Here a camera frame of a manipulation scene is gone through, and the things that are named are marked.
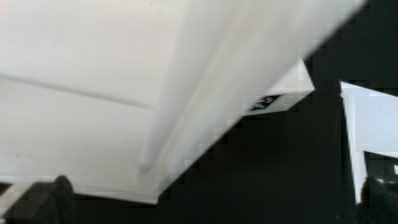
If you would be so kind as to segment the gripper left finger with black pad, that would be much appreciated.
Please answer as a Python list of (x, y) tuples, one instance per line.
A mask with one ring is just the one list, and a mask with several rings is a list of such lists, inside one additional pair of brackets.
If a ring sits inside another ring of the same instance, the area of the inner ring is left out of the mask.
[(74, 224), (76, 200), (69, 179), (17, 183), (0, 191), (0, 224)]

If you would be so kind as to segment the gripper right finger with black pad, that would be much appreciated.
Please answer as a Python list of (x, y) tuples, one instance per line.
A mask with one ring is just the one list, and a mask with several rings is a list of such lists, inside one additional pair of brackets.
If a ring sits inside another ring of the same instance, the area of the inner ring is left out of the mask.
[(355, 218), (356, 224), (398, 224), (398, 183), (365, 178)]

